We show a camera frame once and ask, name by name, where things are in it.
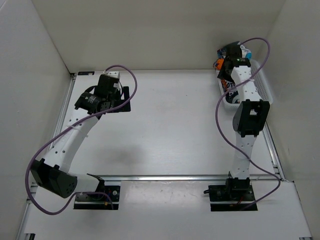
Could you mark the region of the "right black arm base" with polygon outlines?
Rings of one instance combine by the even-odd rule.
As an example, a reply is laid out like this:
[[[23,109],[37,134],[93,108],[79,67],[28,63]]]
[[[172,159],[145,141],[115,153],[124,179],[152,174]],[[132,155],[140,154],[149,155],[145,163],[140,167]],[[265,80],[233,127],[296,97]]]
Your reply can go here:
[[[224,184],[209,185],[203,194],[209,196],[212,212],[254,212],[258,210],[249,178],[239,179],[229,176]]]

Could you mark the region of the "colourful patterned shorts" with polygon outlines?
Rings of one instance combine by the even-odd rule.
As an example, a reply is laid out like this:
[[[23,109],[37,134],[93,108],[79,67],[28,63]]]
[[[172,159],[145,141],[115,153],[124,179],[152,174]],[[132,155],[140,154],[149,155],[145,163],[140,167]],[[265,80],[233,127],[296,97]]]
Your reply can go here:
[[[231,90],[236,84],[231,77],[233,67],[248,66],[251,67],[250,59],[252,53],[240,42],[240,47],[242,49],[242,58],[226,58],[224,59],[224,47],[217,50],[218,59],[213,63],[213,67],[218,71],[217,78],[220,79],[223,92],[229,91],[226,94],[225,99],[229,103],[240,103],[239,93],[237,89]]]

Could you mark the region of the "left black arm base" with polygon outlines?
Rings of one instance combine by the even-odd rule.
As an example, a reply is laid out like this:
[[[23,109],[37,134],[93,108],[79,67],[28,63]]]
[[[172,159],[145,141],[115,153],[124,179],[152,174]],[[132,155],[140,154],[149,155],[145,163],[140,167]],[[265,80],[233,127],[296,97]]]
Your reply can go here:
[[[106,181],[102,177],[87,174],[84,181],[77,185],[73,209],[74,210],[110,210],[119,209],[121,183]]]

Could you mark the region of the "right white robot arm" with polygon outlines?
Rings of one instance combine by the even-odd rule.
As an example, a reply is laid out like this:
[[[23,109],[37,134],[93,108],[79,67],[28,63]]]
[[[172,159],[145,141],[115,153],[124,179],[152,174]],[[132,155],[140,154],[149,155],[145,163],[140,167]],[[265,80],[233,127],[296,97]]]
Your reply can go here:
[[[230,200],[243,197],[250,188],[250,158],[257,136],[264,128],[270,103],[259,95],[252,77],[250,60],[239,43],[226,46],[221,68],[237,85],[239,107],[232,120],[236,135],[234,160],[225,182],[224,193]]]

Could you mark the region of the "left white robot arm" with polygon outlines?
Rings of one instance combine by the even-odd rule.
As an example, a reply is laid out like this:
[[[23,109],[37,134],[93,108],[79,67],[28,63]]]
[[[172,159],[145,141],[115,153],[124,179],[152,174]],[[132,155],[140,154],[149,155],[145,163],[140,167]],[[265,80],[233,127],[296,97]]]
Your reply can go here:
[[[50,143],[52,146],[41,159],[30,161],[25,183],[32,176],[45,190],[68,198],[74,192],[87,192],[93,200],[105,194],[102,179],[92,174],[70,172],[72,161],[90,130],[106,113],[130,112],[132,95],[120,81],[119,71],[107,71],[99,76],[97,84],[88,87],[78,97],[65,129]]]

